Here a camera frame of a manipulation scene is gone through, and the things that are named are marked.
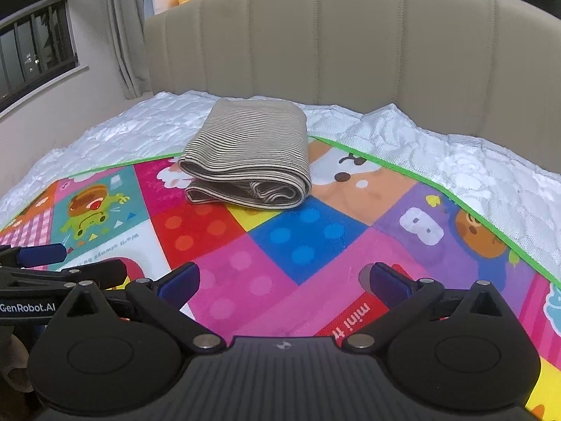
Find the left hand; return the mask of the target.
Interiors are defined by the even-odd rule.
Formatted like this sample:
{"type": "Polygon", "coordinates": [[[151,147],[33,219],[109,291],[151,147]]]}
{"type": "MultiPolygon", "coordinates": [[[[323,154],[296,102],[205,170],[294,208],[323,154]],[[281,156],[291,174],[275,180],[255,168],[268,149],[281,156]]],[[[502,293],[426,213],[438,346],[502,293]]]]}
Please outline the left hand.
{"type": "Polygon", "coordinates": [[[28,350],[13,333],[12,326],[1,327],[1,419],[15,420],[26,411],[25,396],[32,393],[28,378],[28,350]]]}

